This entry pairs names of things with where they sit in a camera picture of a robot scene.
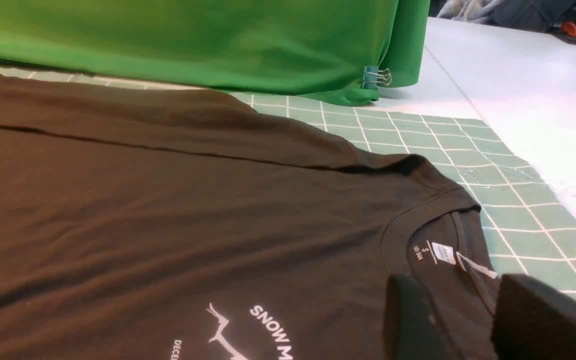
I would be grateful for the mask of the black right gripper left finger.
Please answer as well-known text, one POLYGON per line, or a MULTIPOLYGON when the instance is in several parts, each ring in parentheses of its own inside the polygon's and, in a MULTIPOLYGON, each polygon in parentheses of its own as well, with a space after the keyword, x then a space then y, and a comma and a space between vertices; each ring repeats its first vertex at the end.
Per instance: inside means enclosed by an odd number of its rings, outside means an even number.
POLYGON ((406 275, 388 277, 382 316, 386 360, 448 360, 422 289, 406 275))

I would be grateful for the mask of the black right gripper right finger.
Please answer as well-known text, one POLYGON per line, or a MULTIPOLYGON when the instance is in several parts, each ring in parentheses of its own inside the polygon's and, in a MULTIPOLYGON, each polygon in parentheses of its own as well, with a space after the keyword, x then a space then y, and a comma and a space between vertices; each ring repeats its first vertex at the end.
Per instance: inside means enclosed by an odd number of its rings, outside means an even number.
POLYGON ((491 341, 501 360, 576 360, 576 300, 532 276, 505 274, 491 341))

